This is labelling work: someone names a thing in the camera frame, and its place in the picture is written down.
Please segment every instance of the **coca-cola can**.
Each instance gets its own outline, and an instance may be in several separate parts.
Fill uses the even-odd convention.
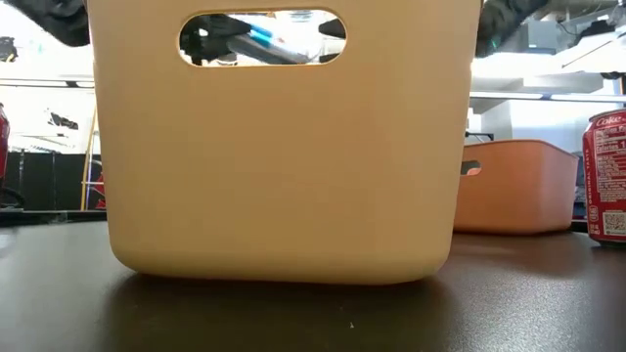
[[[589,236],[626,245],[626,109],[589,119],[583,157]]]

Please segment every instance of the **beige plastic bin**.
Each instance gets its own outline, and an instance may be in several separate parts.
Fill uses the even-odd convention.
[[[549,143],[511,140],[466,146],[456,232],[530,235],[571,225],[578,157]]]
[[[343,54],[322,66],[213,68],[179,55],[192,15],[288,8],[339,14]],[[371,285],[444,263],[478,2],[93,0],[89,13],[122,263]]]

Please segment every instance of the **countertop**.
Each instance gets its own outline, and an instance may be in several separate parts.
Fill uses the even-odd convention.
[[[455,235],[398,286],[138,275],[107,225],[0,230],[0,351],[625,351],[626,251],[587,236]]]

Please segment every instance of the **storage bin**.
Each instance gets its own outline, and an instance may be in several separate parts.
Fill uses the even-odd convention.
[[[327,65],[197,67],[179,55],[197,14],[307,8],[345,23],[345,50]],[[90,1],[114,254],[187,278],[375,285],[435,273],[452,235],[478,8]]]
[[[511,140],[466,146],[456,232],[530,235],[566,230],[572,219],[578,157],[549,143]]]

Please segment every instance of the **handle cutout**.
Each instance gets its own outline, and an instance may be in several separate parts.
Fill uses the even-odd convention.
[[[180,54],[195,66],[320,65],[345,47],[345,26],[324,10],[198,15],[180,33]]]
[[[476,176],[480,171],[482,171],[482,166],[478,160],[461,162],[461,176]]]

